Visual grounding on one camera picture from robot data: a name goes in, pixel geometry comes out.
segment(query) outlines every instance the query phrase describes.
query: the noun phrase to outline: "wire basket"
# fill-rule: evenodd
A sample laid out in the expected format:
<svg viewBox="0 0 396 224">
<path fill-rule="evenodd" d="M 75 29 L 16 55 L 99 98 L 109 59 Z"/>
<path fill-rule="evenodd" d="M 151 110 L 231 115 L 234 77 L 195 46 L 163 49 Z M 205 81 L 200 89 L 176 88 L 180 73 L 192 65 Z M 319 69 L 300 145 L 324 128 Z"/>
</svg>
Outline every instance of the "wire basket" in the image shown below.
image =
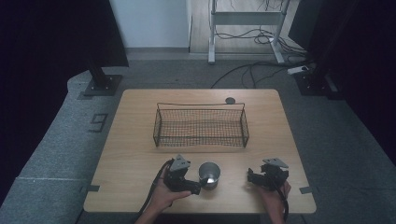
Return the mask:
<svg viewBox="0 0 396 224">
<path fill-rule="evenodd" d="M 153 134 L 157 147 L 245 147 L 248 143 L 245 104 L 158 103 L 157 107 Z"/>
</svg>

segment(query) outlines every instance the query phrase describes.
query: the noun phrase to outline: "white wall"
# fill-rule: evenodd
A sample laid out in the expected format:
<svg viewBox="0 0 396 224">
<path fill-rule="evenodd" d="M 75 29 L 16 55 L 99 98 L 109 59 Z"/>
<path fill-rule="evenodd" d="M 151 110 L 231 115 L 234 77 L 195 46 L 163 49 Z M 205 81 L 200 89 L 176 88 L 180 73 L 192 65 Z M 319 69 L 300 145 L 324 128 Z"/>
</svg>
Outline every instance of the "white wall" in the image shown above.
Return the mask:
<svg viewBox="0 0 396 224">
<path fill-rule="evenodd" d="M 125 48 L 187 48 L 190 0 L 110 0 Z"/>
</svg>

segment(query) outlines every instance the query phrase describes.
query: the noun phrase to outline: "small silver bowl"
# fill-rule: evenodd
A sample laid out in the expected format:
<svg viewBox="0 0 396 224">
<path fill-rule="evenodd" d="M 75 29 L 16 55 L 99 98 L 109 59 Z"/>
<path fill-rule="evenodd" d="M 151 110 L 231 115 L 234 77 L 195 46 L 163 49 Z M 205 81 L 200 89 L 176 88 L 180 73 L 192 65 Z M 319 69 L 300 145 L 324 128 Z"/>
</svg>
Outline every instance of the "small silver bowl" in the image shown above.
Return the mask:
<svg viewBox="0 0 396 224">
<path fill-rule="evenodd" d="M 211 161 L 203 163 L 198 170 L 199 180 L 207 179 L 207 184 L 203 186 L 203 189 L 214 189 L 220 178 L 220 168 Z"/>
</svg>

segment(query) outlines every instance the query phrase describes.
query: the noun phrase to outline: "hand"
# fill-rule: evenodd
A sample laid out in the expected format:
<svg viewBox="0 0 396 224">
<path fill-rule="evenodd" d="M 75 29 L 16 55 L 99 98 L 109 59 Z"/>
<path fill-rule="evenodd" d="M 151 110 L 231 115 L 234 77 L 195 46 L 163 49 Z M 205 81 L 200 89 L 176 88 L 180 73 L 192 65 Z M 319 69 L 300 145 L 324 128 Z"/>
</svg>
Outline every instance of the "hand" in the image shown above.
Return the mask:
<svg viewBox="0 0 396 224">
<path fill-rule="evenodd" d="M 136 224 L 153 223 L 155 218 L 167 207 L 169 207 L 174 200 L 185 198 L 191 195 L 190 191 L 173 192 L 163 183 L 165 170 L 168 166 L 163 168 L 161 177 L 158 179 L 157 186 L 151 195 L 151 200 L 143 212 L 142 216 L 136 221 Z"/>
<path fill-rule="evenodd" d="M 283 220 L 283 211 L 285 210 L 285 206 L 277 191 L 270 191 L 261 186 L 256 186 L 256 189 L 262 198 L 262 203 L 268 215 L 270 216 L 272 223 L 285 223 Z M 288 198 L 291 185 L 288 181 L 286 181 L 280 190 L 283 192 L 283 195 Z"/>
</svg>

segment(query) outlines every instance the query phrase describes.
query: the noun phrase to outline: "wooden table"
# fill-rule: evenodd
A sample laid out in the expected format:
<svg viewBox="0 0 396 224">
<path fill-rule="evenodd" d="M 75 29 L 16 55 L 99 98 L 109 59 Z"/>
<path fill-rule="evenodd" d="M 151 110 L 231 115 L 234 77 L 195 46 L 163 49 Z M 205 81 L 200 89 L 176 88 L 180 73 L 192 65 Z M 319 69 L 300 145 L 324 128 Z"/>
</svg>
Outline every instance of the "wooden table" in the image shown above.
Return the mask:
<svg viewBox="0 0 396 224">
<path fill-rule="evenodd" d="M 233 97 L 245 103 L 249 140 L 246 147 L 156 147 L 153 129 L 157 103 L 223 104 Z M 259 173 L 263 159 L 280 158 L 289 166 L 290 213 L 316 211 L 304 167 L 279 95 L 275 90 L 127 90 L 108 134 L 84 203 L 88 212 L 137 212 L 161 166 L 180 153 L 191 167 L 186 179 L 198 181 L 198 168 L 213 161 L 221 169 L 218 186 L 178 200 L 166 213 L 264 213 L 247 171 Z"/>
</svg>

